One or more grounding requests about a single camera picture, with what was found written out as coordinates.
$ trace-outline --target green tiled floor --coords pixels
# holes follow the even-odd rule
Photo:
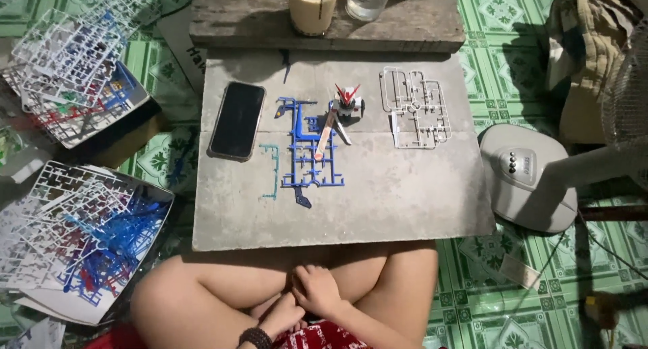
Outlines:
[[[0,36],[20,36],[49,8],[77,13],[96,0],[0,0]],[[165,12],[188,0],[164,0]],[[478,132],[494,123],[513,123],[555,135],[557,106],[543,92],[546,63],[544,21],[552,0],[458,0],[466,44],[461,48],[468,97]],[[164,40],[154,27],[131,39],[125,62],[165,108],[176,129],[160,134],[127,161],[121,170],[170,187],[190,204],[163,256],[189,244],[195,199],[196,151],[189,153],[178,180],[169,180],[168,166],[198,126],[199,98],[190,89]],[[618,184],[589,188],[593,198],[616,195]],[[594,204],[631,203],[609,198]],[[648,272],[648,224],[590,224],[590,233],[624,260]],[[598,245],[589,246],[591,276],[579,273],[586,252],[575,247],[574,229],[564,236],[538,237],[508,225],[486,237],[458,238],[439,244],[440,275],[425,345],[449,349],[576,349],[581,348],[577,287],[590,281],[597,289],[622,292],[644,287],[637,274]],[[504,254],[543,270],[538,291],[527,291],[498,273]],[[28,320],[0,306],[0,341],[14,335]],[[648,344],[648,310],[622,316],[615,348],[621,343]]]

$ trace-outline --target black phone screen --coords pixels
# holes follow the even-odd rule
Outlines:
[[[265,93],[265,89],[250,84],[228,84],[209,144],[213,153],[238,158],[247,158],[252,153]]]

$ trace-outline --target gray work surface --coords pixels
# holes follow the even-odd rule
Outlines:
[[[194,250],[436,239],[485,235],[495,228],[458,55],[292,51],[286,84],[281,60],[276,50],[209,51]],[[452,126],[446,143],[433,150],[394,147],[379,77],[387,65],[422,70],[441,82]],[[267,90],[254,154],[244,163],[207,155],[223,91],[231,80]],[[334,138],[339,146],[336,172],[343,174],[345,186],[304,188],[312,208],[300,206],[292,188],[280,187],[281,176],[292,165],[292,112],[275,119],[275,100],[284,96],[318,101],[304,106],[304,116],[324,115],[334,84],[358,83],[358,96],[366,100],[364,118],[346,128],[352,145]],[[402,125],[401,135],[408,134],[406,129]],[[275,167],[271,154],[259,147],[262,143],[280,150],[276,200],[262,197],[273,191]]]
[[[288,0],[194,0],[189,34],[197,47],[455,53],[466,36],[457,0],[389,0],[374,22],[337,0],[325,36],[296,35]]]

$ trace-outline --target power cord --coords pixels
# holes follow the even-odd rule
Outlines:
[[[581,214],[581,211],[576,210],[576,212],[578,212],[578,217],[579,217],[580,221],[583,223],[583,225],[587,226],[588,222],[585,221],[585,218]],[[636,274],[639,274],[639,276],[641,276],[643,279],[648,280],[648,276],[646,276],[644,273],[642,273],[641,270],[637,269],[636,267],[633,267],[630,263],[628,263],[626,260],[621,258],[618,254],[616,254],[615,252],[612,252],[612,250],[610,248],[608,248],[607,246],[604,246],[603,244],[601,244],[598,240],[596,240],[596,237],[594,235],[592,235],[592,233],[589,230],[587,231],[587,235],[590,237],[590,239],[593,242],[596,243],[596,245],[600,246],[606,252],[612,254],[616,259],[618,259],[620,262],[622,262],[626,267],[628,267],[630,270],[632,270]]]

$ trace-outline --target person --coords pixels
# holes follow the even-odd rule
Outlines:
[[[420,349],[437,275],[434,241],[193,252],[137,284],[131,316],[148,349]]]

